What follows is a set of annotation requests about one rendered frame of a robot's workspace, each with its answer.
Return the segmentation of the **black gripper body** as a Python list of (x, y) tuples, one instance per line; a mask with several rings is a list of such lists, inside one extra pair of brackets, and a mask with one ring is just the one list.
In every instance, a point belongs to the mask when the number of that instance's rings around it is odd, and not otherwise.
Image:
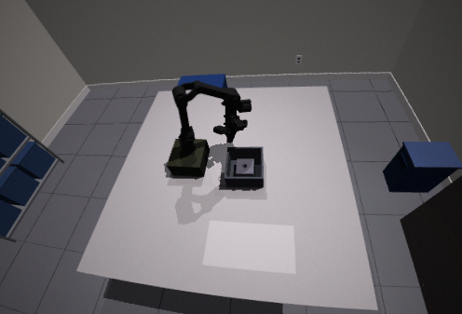
[(223, 126), (216, 126), (216, 127), (213, 128), (213, 132), (222, 135), (222, 134), (225, 134), (225, 133), (227, 133), (227, 132), (231, 132), (231, 129), (234, 130), (233, 127), (230, 127), (230, 126), (229, 126), (229, 122), (230, 122), (230, 120), (232, 119), (232, 116), (234, 116), (235, 118), (238, 117), (237, 114), (235, 114), (235, 115), (227, 115), (227, 114), (225, 114), (225, 115), (224, 115), (224, 117), (225, 117), (225, 123), (224, 123), (225, 127), (223, 127)]

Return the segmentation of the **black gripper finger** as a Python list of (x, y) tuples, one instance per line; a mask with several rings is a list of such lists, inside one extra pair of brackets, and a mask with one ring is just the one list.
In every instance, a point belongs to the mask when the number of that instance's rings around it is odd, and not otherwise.
[(232, 133), (233, 133), (233, 131), (225, 133), (225, 136), (226, 136), (227, 140), (228, 140), (230, 143), (231, 143), (231, 134), (232, 134)]
[(237, 131), (233, 130), (233, 129), (231, 129), (231, 131), (233, 131), (233, 133), (231, 134), (231, 143), (232, 143), (234, 138), (235, 138), (235, 135), (236, 135)]

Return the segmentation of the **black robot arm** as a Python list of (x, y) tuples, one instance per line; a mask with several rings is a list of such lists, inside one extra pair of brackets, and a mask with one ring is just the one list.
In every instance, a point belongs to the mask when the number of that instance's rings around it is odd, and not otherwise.
[[(191, 89), (188, 93), (185, 91)], [(241, 100), (238, 91), (235, 88), (220, 88), (207, 83), (194, 81), (192, 83), (185, 83), (181, 86), (175, 87), (172, 90), (174, 100), (177, 104), (179, 117), (181, 121), (181, 134), (178, 136), (180, 147), (184, 155), (192, 155), (195, 153), (195, 133), (192, 126), (189, 127), (188, 116), (186, 111), (187, 102), (191, 101), (199, 93), (210, 95), (223, 99), (221, 105), (225, 105), (225, 113), (227, 115), (235, 115), (237, 110), (240, 113), (251, 111), (251, 99)], [(246, 119), (240, 120), (239, 116), (229, 122), (229, 126), (233, 127), (236, 131), (244, 130), (248, 125)]]

